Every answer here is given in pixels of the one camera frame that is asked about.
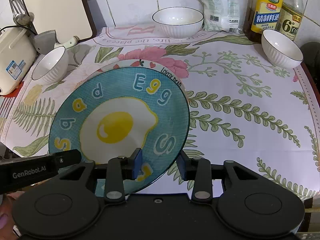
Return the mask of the hand with pink nails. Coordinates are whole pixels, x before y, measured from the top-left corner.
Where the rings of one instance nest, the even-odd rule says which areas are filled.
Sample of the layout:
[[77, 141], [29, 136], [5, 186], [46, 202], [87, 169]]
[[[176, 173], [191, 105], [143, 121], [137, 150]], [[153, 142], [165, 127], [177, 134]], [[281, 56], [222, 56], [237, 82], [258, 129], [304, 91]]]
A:
[[1, 194], [0, 207], [0, 239], [16, 240], [18, 236], [14, 233], [15, 222], [12, 218], [11, 211], [14, 201], [16, 201], [24, 191], [16, 191], [10, 194]]

